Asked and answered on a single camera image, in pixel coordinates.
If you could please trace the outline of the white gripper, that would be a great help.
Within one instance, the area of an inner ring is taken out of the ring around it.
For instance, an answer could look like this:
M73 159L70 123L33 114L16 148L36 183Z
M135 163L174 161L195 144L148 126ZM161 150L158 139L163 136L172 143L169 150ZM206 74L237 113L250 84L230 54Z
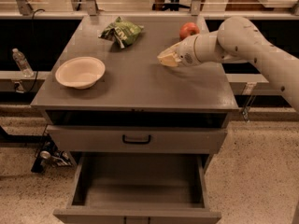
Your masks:
M188 67L200 65L202 62L197 57L198 48L196 47L198 38L198 35L188 36L181 42L161 51L158 61L161 65L168 67L177 67L179 63Z

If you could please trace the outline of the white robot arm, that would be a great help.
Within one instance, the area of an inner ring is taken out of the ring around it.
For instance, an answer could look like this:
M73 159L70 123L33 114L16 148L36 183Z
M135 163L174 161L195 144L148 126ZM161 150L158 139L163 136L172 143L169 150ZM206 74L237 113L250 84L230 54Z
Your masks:
M166 50L168 64L248 62L284 98L286 108L258 108L253 120L234 118L207 171L218 224L298 224L298 60L267 41L248 19L231 17L206 35Z

